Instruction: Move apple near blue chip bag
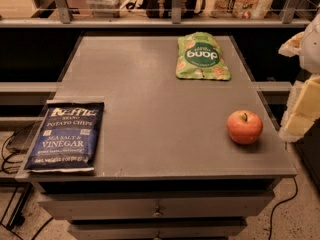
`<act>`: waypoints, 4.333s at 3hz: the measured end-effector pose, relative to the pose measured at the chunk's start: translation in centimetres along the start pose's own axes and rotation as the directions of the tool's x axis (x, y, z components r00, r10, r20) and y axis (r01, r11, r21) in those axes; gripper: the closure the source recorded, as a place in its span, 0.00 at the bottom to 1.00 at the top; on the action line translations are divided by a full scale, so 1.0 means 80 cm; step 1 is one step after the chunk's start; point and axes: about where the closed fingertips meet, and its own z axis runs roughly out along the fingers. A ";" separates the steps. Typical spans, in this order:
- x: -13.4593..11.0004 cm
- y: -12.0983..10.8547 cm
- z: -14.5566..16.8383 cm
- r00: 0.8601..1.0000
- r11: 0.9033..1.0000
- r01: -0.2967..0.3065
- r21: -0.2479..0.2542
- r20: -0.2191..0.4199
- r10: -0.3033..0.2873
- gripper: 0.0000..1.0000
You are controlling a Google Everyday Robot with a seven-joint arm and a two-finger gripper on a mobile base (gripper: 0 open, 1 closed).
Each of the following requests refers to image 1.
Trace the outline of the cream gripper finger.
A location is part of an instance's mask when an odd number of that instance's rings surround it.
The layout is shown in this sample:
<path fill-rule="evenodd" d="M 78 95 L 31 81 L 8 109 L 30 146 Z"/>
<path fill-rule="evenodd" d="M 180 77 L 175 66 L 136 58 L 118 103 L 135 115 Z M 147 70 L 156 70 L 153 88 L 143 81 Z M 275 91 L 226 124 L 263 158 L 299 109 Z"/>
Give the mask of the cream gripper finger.
<path fill-rule="evenodd" d="M 302 37 L 303 32 L 299 32 L 298 34 L 294 35 L 281 45 L 278 53 L 286 57 L 293 57 L 295 55 L 298 55 L 300 53 Z"/>
<path fill-rule="evenodd" d="M 296 142 L 320 118 L 320 76 L 305 82 L 296 81 L 291 88 L 287 110 L 284 112 L 279 137 L 284 142 Z"/>

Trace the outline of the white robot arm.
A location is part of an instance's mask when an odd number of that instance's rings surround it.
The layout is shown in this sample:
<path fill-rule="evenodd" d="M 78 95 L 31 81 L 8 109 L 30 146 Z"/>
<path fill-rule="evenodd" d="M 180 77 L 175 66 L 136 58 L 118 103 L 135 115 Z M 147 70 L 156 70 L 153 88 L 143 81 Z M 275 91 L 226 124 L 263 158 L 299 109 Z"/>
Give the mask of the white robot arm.
<path fill-rule="evenodd" d="M 292 86 L 281 120 L 279 137 L 284 142 L 296 142 L 320 118 L 320 14 L 303 32 L 282 44 L 278 53 L 287 57 L 298 55 L 300 67 L 311 74 Z"/>

